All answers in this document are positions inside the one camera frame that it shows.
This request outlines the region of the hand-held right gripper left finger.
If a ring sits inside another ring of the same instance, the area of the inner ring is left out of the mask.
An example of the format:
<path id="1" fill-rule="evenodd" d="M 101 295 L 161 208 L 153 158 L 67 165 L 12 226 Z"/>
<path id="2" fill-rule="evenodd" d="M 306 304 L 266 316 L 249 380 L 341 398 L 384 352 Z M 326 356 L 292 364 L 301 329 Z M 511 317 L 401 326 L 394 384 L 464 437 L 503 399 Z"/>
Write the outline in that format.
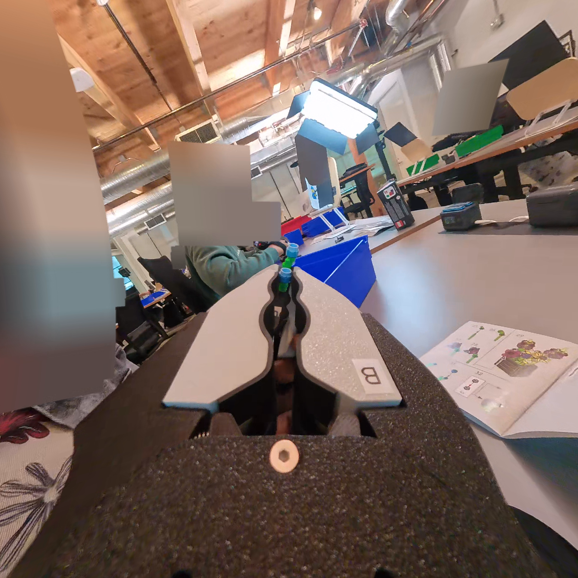
<path id="1" fill-rule="evenodd" d="M 211 307 L 163 398 L 170 408 L 219 411 L 272 367 L 273 341 L 264 325 L 278 266 L 257 273 Z"/>

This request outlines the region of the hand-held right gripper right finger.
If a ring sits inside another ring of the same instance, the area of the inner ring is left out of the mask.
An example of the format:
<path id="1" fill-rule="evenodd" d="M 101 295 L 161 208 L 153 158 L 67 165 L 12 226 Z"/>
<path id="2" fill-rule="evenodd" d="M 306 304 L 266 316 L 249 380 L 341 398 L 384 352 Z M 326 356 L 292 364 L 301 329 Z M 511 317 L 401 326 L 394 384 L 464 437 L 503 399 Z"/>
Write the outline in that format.
<path id="1" fill-rule="evenodd" d="M 395 408 L 402 395 L 358 307 L 331 286 L 294 268 L 297 365 L 305 404 L 316 417 Z"/>

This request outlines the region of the green lego stem two blue caps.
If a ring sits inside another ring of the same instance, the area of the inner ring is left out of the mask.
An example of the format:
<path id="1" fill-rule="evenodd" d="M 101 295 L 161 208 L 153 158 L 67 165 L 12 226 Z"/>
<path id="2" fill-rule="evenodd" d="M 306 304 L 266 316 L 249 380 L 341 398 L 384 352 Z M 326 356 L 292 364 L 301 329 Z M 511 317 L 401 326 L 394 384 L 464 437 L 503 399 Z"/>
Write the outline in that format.
<path id="1" fill-rule="evenodd" d="M 281 263 L 278 272 L 278 292 L 286 293 L 292 280 L 293 267 L 297 257 L 299 256 L 299 245 L 296 243 L 289 243 L 285 253 L 285 258 Z"/>

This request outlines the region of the black lego box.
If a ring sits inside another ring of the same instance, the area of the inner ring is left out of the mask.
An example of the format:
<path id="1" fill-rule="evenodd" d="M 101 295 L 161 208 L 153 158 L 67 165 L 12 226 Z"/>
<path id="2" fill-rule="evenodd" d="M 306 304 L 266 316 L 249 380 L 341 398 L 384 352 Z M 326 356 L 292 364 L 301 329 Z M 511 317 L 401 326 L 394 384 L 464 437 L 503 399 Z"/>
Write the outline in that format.
<path id="1" fill-rule="evenodd" d="M 389 179 L 377 191 L 377 195 L 397 231 L 415 223 L 415 218 L 394 178 Z"/>

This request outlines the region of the lego instruction booklet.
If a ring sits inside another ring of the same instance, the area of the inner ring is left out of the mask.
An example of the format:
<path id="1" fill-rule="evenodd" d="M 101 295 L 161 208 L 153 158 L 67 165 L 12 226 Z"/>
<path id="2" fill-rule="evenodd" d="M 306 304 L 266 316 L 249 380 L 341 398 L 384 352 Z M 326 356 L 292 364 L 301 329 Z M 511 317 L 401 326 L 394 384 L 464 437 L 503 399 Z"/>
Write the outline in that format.
<path id="1" fill-rule="evenodd" d="M 467 322 L 420 360 L 497 437 L 577 438 L 577 344 Z"/>

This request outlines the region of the small green lego baseplate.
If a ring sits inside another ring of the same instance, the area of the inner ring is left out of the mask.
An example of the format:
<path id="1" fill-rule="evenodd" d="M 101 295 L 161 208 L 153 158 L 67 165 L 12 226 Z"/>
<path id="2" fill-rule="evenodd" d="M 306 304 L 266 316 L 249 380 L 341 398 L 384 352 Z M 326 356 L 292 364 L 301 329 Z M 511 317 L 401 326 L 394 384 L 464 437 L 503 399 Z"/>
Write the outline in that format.
<path id="1" fill-rule="evenodd" d="M 440 160 L 439 155 L 437 153 L 434 153 L 433 155 L 427 158 L 417 161 L 413 165 L 407 167 L 408 176 L 412 177 L 415 175 L 419 175 L 424 171 L 430 170 L 431 168 L 437 166 L 439 160 Z"/>

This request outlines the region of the large green lego baseplate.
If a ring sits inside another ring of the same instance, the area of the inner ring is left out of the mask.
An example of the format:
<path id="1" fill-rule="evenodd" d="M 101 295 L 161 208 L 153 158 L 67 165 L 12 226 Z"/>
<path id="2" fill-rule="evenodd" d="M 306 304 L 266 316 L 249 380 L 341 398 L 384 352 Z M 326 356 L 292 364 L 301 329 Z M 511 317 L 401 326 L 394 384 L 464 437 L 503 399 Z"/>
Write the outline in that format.
<path id="1" fill-rule="evenodd" d="M 469 139 L 460 142 L 455 147 L 455 153 L 458 158 L 464 158 L 490 144 L 500 140 L 503 136 L 504 129 L 502 125 L 495 126 L 486 132 L 477 134 Z"/>

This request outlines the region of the large blue plastic bin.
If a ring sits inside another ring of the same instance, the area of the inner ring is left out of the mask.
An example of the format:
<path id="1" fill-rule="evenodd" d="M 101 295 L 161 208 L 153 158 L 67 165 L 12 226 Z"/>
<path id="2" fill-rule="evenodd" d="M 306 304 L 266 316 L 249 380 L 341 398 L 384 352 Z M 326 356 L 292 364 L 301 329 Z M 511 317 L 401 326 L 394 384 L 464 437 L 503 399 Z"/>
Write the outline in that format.
<path id="1" fill-rule="evenodd" d="M 376 282 L 367 235 L 299 256 L 295 265 L 361 307 Z"/>

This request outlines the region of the white book stand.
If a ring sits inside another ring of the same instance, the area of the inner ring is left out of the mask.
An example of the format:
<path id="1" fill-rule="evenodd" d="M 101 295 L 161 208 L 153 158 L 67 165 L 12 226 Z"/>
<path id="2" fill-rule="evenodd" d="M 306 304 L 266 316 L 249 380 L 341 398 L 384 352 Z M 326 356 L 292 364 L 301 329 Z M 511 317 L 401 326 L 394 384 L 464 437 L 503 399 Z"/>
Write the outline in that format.
<path id="1" fill-rule="evenodd" d="M 309 216 L 312 218 L 307 226 L 307 235 L 310 238 L 323 234 L 325 239 L 335 239 L 355 228 L 340 207 L 313 211 Z"/>

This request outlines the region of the person's floral clothing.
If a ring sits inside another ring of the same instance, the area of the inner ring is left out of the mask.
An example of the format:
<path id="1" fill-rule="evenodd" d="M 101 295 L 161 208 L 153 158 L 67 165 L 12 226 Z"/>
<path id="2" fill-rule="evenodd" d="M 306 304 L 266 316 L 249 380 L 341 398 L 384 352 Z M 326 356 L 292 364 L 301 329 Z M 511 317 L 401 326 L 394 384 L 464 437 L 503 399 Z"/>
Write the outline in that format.
<path id="1" fill-rule="evenodd" d="M 1 577 L 10 576 L 60 499 L 75 428 L 138 370 L 115 348 L 114 373 L 100 392 L 1 415 Z"/>

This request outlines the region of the white ceiling air vent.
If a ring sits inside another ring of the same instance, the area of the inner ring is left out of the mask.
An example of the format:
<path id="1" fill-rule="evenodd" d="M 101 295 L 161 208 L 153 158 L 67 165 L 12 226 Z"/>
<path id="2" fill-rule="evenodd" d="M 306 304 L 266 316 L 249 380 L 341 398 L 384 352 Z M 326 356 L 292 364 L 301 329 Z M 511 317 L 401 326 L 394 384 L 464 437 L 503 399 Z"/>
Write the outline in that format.
<path id="1" fill-rule="evenodd" d="M 221 133 L 213 120 L 207 120 L 204 123 L 193 126 L 189 129 L 182 129 L 174 141 L 198 144 L 210 144 L 221 142 Z"/>

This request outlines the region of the studio light panel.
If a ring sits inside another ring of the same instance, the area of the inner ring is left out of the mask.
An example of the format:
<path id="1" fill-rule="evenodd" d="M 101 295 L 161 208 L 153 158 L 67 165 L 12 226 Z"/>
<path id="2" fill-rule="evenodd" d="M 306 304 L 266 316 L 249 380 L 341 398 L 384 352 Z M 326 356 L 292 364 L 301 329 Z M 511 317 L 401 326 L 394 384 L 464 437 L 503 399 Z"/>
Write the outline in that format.
<path id="1" fill-rule="evenodd" d="M 295 136 L 300 176 L 308 185 L 330 184 L 328 150 L 343 155 L 350 140 L 359 153 L 379 141 L 378 110 L 321 78 L 293 98 L 286 119 L 302 116 Z"/>

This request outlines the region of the wooden background table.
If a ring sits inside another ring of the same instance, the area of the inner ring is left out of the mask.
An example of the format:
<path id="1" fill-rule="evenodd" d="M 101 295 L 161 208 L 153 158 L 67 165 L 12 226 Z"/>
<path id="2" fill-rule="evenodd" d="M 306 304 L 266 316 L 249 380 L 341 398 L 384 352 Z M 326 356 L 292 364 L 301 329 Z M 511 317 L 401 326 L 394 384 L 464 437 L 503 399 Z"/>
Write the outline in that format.
<path id="1" fill-rule="evenodd" d="M 524 126 L 514 132 L 502 136 L 501 139 L 474 151 L 464 158 L 458 159 L 454 163 L 438 163 L 430 169 L 420 172 L 418 175 L 407 177 L 398 182 L 400 187 L 413 185 L 442 174 L 448 170 L 459 169 L 473 163 L 485 161 L 528 146 L 536 141 L 542 141 L 548 138 L 564 134 L 577 129 L 577 108 L 568 110 L 560 119 L 555 121 L 554 117 L 540 120 L 532 126 Z"/>

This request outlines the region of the dark grey case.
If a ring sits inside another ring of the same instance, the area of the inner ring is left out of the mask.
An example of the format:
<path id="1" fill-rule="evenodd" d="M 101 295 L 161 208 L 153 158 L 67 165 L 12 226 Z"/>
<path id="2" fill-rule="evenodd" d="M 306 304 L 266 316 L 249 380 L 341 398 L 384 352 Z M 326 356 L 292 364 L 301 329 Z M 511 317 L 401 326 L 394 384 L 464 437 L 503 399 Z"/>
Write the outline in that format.
<path id="1" fill-rule="evenodd" d="M 532 227 L 577 227 L 577 183 L 551 186 L 526 197 Z"/>

